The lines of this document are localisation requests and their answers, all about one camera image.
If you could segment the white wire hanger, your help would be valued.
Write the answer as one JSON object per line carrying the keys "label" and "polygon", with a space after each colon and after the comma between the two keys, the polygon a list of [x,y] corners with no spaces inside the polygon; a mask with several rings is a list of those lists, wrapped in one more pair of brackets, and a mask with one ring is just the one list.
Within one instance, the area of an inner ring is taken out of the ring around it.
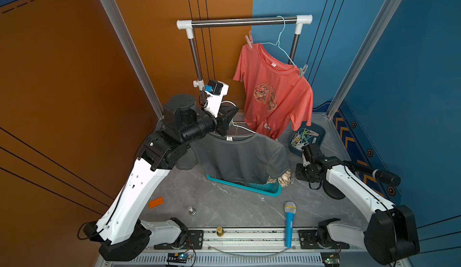
{"label": "white wire hanger", "polygon": [[[223,101],[222,104],[230,104],[233,107],[236,107],[235,103],[233,103],[231,101],[228,101],[228,100]],[[248,132],[253,133],[253,134],[256,133],[255,131],[249,129],[248,127],[243,126],[242,123],[235,122],[233,119],[230,121],[229,125],[234,126],[236,129],[243,129],[243,130],[248,131]]]}

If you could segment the grey garment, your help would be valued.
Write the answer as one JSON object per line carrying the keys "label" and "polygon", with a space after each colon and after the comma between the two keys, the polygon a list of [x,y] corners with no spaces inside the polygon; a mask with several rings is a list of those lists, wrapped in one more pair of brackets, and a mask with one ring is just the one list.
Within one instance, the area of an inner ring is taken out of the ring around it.
{"label": "grey garment", "polygon": [[191,170],[200,165],[210,177],[235,184],[266,184],[290,171],[284,145],[261,134],[225,137],[208,134],[192,142],[175,167]]}

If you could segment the red t-shirt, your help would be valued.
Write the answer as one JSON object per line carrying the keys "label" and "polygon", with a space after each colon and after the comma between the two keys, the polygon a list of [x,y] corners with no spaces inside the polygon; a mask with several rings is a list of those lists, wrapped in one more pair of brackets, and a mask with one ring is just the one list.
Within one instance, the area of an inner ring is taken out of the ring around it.
{"label": "red t-shirt", "polygon": [[300,69],[272,57],[260,43],[241,49],[234,81],[244,85],[244,122],[253,131],[278,139],[292,125],[312,124],[313,90]]}

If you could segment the pink clothespin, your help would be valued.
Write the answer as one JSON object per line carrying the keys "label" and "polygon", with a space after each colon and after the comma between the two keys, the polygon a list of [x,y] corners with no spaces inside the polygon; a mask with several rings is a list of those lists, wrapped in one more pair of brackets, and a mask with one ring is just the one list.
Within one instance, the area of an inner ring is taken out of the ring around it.
{"label": "pink clothespin", "polygon": [[252,49],[253,48],[253,36],[252,36],[252,30],[250,30],[248,32],[247,35],[245,35],[244,37],[246,39],[246,42],[247,42],[247,46]]}

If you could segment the grey clothespin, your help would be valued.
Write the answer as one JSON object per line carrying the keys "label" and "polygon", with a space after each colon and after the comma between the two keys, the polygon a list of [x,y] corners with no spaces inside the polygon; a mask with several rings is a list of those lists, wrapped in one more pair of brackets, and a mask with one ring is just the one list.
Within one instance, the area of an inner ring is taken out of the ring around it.
{"label": "grey clothespin", "polygon": [[302,68],[299,69],[299,77],[302,78],[304,77],[306,71],[308,69],[308,65],[305,64]]}

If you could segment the light green wire hanger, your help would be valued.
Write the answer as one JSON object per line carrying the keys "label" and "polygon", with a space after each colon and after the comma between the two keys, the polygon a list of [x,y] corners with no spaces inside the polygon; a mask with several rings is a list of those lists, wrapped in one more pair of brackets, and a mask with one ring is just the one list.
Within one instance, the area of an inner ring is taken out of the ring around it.
{"label": "light green wire hanger", "polygon": [[282,22],[283,22],[283,28],[280,31],[279,35],[278,35],[277,41],[275,43],[264,42],[264,43],[261,43],[261,45],[272,45],[272,46],[277,47],[279,50],[281,50],[286,55],[286,57],[288,58],[288,63],[291,64],[291,65],[295,65],[295,63],[294,63],[293,59],[291,58],[291,56],[280,45],[281,37],[282,37],[283,32],[284,32],[284,30],[286,28],[285,18],[283,16],[281,16],[281,15],[278,15],[277,18],[280,18],[282,20]]}

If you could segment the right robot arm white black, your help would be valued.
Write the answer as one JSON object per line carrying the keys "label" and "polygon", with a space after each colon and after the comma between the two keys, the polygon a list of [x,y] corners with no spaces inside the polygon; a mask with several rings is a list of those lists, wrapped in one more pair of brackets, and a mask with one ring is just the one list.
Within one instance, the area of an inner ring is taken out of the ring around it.
{"label": "right robot arm white black", "polygon": [[419,236],[411,209],[381,196],[362,182],[356,173],[370,175],[390,187],[400,184],[399,176],[353,161],[327,157],[317,144],[305,145],[301,150],[304,162],[297,165],[297,179],[309,184],[317,183],[333,199],[349,199],[367,220],[365,230],[343,225],[338,218],[321,221],[316,234],[302,237],[302,242],[313,243],[323,249],[338,248],[341,244],[353,245],[365,249],[381,265],[419,254]]}

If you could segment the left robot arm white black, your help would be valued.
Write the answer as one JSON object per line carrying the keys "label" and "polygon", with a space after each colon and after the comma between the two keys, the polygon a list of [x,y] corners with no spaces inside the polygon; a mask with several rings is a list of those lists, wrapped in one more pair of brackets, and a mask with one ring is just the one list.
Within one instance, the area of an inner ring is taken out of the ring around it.
{"label": "left robot arm white black", "polygon": [[100,243],[99,254],[106,261],[128,262],[146,248],[170,244],[182,247],[188,228],[177,218],[142,221],[139,217],[159,184],[190,144],[217,132],[225,136],[238,107],[210,95],[205,107],[189,94],[173,96],[163,107],[163,119],[141,143],[126,183],[114,203],[97,221],[82,225],[85,239]]}

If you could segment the dark teal clothespin bin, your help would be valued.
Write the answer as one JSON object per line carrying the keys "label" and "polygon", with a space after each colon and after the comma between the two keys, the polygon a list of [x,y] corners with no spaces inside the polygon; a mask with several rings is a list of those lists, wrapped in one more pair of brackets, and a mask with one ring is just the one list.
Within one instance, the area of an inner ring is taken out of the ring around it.
{"label": "dark teal clothespin bin", "polygon": [[319,147],[322,145],[326,130],[315,123],[307,125],[307,122],[302,122],[300,128],[294,131],[288,143],[288,148],[291,153],[302,157],[302,147],[310,144],[317,144]]}

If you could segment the right green circuit board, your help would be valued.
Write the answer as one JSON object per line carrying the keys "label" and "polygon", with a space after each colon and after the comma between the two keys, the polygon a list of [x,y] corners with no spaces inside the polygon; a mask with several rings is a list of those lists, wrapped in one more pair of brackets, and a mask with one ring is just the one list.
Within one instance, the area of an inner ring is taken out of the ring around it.
{"label": "right green circuit board", "polygon": [[321,253],[321,257],[325,267],[340,267],[340,256],[338,253]]}

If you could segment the green circuit board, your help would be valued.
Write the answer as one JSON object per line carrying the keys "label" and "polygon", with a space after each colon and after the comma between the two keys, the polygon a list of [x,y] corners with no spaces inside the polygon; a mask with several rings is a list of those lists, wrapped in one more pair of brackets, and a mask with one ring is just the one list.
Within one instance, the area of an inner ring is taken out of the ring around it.
{"label": "green circuit board", "polygon": [[321,253],[321,257],[325,267],[340,267],[340,256],[338,253]]}
{"label": "green circuit board", "polygon": [[166,256],[167,266],[186,266],[194,262],[194,255],[191,253],[168,253]]}

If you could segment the small brass weight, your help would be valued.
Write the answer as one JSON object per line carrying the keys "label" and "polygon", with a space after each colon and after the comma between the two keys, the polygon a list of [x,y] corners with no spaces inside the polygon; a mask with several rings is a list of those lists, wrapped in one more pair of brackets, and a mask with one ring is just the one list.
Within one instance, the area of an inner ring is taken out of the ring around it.
{"label": "small brass weight", "polygon": [[216,229],[216,235],[217,235],[218,237],[222,237],[222,236],[224,235],[224,230],[223,230],[223,227],[222,227],[222,226],[217,227],[217,229]]}

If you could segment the metal clothes drying rack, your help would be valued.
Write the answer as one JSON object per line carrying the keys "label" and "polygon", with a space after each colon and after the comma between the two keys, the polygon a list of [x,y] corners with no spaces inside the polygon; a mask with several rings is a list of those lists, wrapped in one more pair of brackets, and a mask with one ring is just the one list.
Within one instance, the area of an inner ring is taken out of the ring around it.
{"label": "metal clothes drying rack", "polygon": [[[280,45],[294,61],[302,29],[313,22],[313,16],[295,15],[284,18],[286,28]],[[210,79],[229,83],[234,76],[241,48],[247,45],[245,35],[253,26],[263,25],[268,27],[272,25],[273,28],[270,29],[270,35],[262,37],[260,41],[275,43],[283,28],[283,22],[277,16],[202,21],[178,20],[176,27],[186,32],[192,50],[194,71],[197,74],[197,83],[193,86],[202,90],[201,86],[206,85]],[[279,61],[288,63],[286,55],[277,47],[272,45],[264,45],[264,47]]]}

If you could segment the left green circuit board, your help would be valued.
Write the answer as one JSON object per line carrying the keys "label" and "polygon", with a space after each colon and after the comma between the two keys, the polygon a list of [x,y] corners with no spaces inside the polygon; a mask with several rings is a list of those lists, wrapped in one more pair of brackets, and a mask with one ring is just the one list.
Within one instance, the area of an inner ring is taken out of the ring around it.
{"label": "left green circuit board", "polygon": [[186,266],[194,262],[194,255],[191,253],[168,253],[166,256],[167,266]]}

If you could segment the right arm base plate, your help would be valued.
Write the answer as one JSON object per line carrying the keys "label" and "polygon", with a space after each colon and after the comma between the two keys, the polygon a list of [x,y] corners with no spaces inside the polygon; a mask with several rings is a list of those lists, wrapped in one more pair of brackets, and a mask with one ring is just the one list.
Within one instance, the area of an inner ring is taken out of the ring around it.
{"label": "right arm base plate", "polygon": [[331,239],[330,235],[319,234],[314,229],[304,229],[298,231],[299,242],[303,250],[307,249],[337,249],[338,247],[343,250],[350,249],[347,243],[340,243]]}

